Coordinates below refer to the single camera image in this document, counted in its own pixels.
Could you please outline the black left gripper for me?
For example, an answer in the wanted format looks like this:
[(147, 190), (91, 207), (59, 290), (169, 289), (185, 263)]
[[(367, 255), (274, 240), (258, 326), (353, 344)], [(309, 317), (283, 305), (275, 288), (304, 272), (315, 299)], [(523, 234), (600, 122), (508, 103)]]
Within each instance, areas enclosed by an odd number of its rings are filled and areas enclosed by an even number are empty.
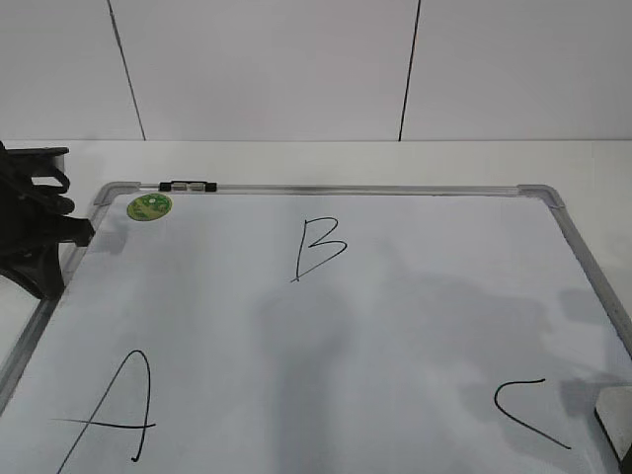
[(59, 297), (64, 280), (59, 245), (86, 247), (93, 225), (70, 215), (72, 199), (17, 189), (1, 180), (1, 275), (38, 299)]

